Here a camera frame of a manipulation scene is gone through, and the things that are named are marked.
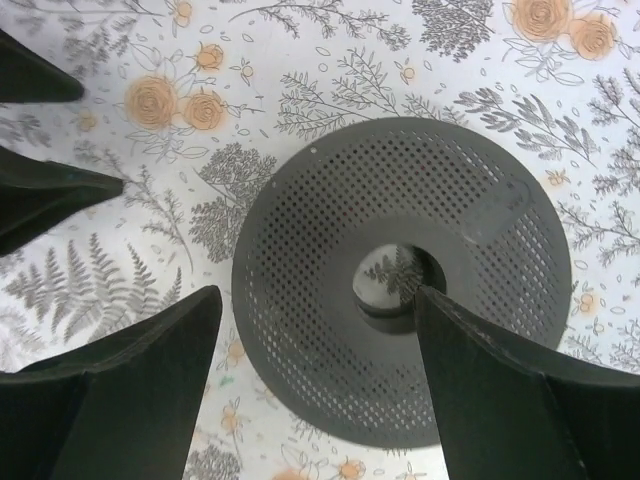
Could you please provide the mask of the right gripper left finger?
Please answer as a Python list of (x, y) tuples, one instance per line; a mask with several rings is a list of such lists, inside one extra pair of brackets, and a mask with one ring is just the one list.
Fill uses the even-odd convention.
[(1, 376), (4, 479), (179, 479), (222, 316), (205, 286), (83, 347)]

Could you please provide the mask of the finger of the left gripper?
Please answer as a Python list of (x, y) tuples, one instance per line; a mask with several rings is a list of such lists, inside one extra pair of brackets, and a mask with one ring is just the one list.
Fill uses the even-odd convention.
[(70, 216), (120, 196), (116, 177), (37, 161), (1, 149), (1, 254), (8, 255)]
[(1, 31), (1, 102), (67, 103), (83, 98), (83, 85)]

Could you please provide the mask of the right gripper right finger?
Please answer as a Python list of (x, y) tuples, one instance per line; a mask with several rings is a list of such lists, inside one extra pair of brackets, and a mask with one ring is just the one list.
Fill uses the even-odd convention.
[(543, 347), (432, 287), (417, 334), (452, 479), (636, 479), (639, 378)]

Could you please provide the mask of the black cable spool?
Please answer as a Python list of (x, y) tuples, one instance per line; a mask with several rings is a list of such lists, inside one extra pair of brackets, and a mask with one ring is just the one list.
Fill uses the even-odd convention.
[(556, 348), (571, 285), (557, 212), (517, 158), (464, 127), (382, 118), (323, 136), (265, 184), (232, 305), (253, 367), (297, 417), (406, 449), (438, 442), (418, 288)]

